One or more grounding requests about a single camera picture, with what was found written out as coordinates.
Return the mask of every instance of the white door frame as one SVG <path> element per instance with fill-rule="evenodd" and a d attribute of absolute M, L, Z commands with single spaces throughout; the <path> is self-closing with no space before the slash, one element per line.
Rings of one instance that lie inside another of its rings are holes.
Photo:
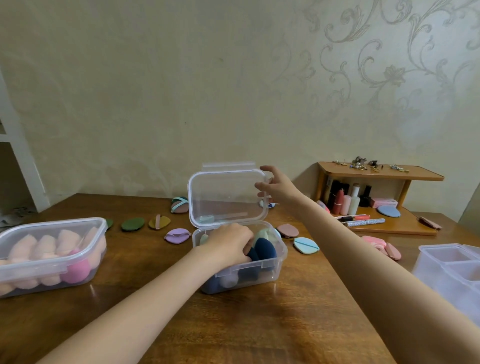
<path fill-rule="evenodd" d="M 30 195 L 38 212 L 49 208 L 50 201 L 45 192 L 42 179 L 36 168 L 35 160 L 30 153 L 27 140 L 20 124 L 17 112 L 8 96 L 7 85 L 0 70 L 0 120 L 6 134 L 0 134 L 0 143 L 10 143 L 24 176 Z"/>

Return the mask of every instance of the hand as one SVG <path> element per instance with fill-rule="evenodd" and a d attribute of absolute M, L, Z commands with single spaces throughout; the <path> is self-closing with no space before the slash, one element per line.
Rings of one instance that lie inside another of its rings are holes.
<path fill-rule="evenodd" d="M 253 243 L 253 232 L 240 224 L 222 225 L 213 230 L 203 245 L 218 256 L 221 269 L 252 260 L 246 256 Z"/>
<path fill-rule="evenodd" d="M 295 204 L 305 197 L 292 183 L 292 181 L 277 167 L 261 166 L 261 170 L 272 172 L 273 178 L 269 183 L 257 182 L 255 188 L 262 191 L 258 193 L 258 197 L 263 197 L 264 192 L 267 192 L 272 198 L 270 202 L 278 202 L 285 204 L 287 207 Z"/>

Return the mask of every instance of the wooden shelf leg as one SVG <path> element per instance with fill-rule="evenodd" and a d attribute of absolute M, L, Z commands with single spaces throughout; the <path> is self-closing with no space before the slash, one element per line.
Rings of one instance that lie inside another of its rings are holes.
<path fill-rule="evenodd" d="M 320 168 L 320 174 L 318 175 L 318 185 L 317 185 L 317 192 L 315 193 L 314 201 L 320 200 L 320 196 L 322 196 L 324 191 L 324 184 L 325 184 L 325 173 L 324 170 Z"/>
<path fill-rule="evenodd" d="M 398 197 L 397 208 L 401 208 L 403 206 L 403 201 L 405 201 L 405 197 L 407 196 L 408 188 L 410 187 L 411 183 L 412 183 L 412 180 L 405 180 L 402 191 L 400 192 L 400 196 Z"/>

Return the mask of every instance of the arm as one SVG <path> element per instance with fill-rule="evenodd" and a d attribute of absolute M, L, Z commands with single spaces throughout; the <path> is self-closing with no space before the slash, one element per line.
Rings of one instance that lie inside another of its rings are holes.
<path fill-rule="evenodd" d="M 277 168 L 260 168 L 274 177 L 255 187 L 305 225 L 398 363 L 480 363 L 476 325 L 300 193 Z"/>
<path fill-rule="evenodd" d="M 136 364 L 190 296 L 223 268 L 245 263 L 253 233 L 226 225 L 176 264 L 105 312 L 38 364 Z"/>

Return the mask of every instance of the plastic bin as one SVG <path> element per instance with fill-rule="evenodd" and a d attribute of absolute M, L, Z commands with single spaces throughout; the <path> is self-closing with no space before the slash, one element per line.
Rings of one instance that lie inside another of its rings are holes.
<path fill-rule="evenodd" d="M 422 245 L 412 273 L 480 326 L 480 248 Z"/>
<path fill-rule="evenodd" d="M 266 175 L 252 162 L 203 164 L 201 172 L 190 177 L 188 200 L 190 222 L 198 229 L 193 233 L 193 246 L 200 243 L 203 234 L 223 224 L 237 222 L 253 233 L 268 229 L 276 258 L 231 266 L 213 275 L 202 287 L 207 294 L 234 290 L 278 279 L 282 263 L 287 257 L 287 246 L 274 227 L 263 221 L 268 213 L 268 200 L 257 196 L 255 182 L 266 182 Z"/>
<path fill-rule="evenodd" d="M 0 234 L 0 298 L 90 281 L 105 254 L 104 218 L 40 222 Z"/>

